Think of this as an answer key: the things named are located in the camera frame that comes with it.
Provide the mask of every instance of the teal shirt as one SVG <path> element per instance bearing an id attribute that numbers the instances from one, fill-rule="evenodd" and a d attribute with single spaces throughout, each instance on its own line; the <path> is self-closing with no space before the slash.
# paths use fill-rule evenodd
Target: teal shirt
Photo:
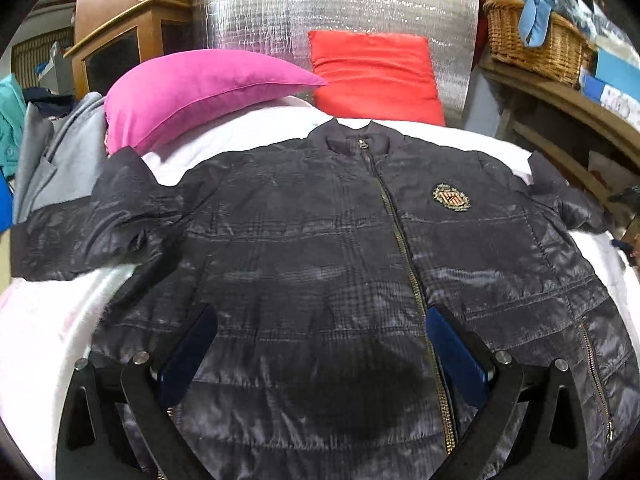
<path id="1" fill-rule="evenodd" d="M 26 111 L 22 89 L 15 75 L 9 74 L 0 80 L 0 166 L 6 178 L 18 167 Z"/>

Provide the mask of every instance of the basket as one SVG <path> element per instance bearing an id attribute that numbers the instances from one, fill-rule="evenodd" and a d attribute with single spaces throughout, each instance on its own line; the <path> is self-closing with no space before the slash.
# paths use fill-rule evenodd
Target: basket
<path id="1" fill-rule="evenodd" d="M 573 23 L 557 12 L 551 13 L 545 43 L 534 48 L 525 46 L 518 33 L 523 8 L 523 3 L 484 4 L 489 22 L 491 57 L 565 85 L 577 86 L 580 67 L 590 67 L 594 47 Z"/>

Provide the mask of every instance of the pillow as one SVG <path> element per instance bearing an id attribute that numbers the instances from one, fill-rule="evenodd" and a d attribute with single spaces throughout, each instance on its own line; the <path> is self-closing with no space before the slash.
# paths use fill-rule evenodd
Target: pillow
<path id="1" fill-rule="evenodd" d="M 313 30 L 309 41 L 314 73 L 329 83 L 314 93 L 323 112 L 444 126 L 426 38 Z"/>
<path id="2" fill-rule="evenodd" d="M 229 112 L 325 84 L 307 70 L 257 52 L 206 49 L 156 57 L 109 90 L 107 150 L 131 146 L 142 155 Z"/>

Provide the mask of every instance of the bed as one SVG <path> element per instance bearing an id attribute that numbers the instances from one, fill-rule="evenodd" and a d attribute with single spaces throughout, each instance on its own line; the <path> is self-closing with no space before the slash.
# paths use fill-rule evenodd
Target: bed
<path id="1" fill-rule="evenodd" d="M 218 153 L 248 150 L 302 138 L 331 117 L 288 97 L 255 105 L 204 124 L 143 160 L 156 179 L 175 185 L 184 172 Z M 367 120 L 340 120 L 352 128 Z M 503 161 L 531 182 L 529 152 L 453 128 L 380 121 L 401 133 L 460 150 L 479 150 Z M 610 235 L 573 232 L 615 301 L 640 357 L 640 284 Z M 43 480 L 53 480 L 58 424 L 76 359 L 88 353 L 90 339 L 111 296 L 132 275 L 133 264 L 98 269 L 71 282 L 13 280 L 0 298 L 0 417 L 13 440 Z"/>

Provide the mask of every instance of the jacket sleeve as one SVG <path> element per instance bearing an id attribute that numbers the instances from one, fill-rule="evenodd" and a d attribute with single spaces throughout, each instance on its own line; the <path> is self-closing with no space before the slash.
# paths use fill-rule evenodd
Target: jacket sleeve
<path id="1" fill-rule="evenodd" d="M 568 229 L 601 233 L 613 229 L 611 215 L 596 199 L 570 186 L 562 174 L 539 152 L 531 153 L 529 167 L 533 200 L 554 210 Z"/>
<path id="2" fill-rule="evenodd" d="M 215 191 L 215 169 L 194 168 L 165 187 L 131 148 L 119 150 L 90 196 L 38 209 L 12 228 L 12 275 L 70 280 L 125 256 L 157 256 Z"/>

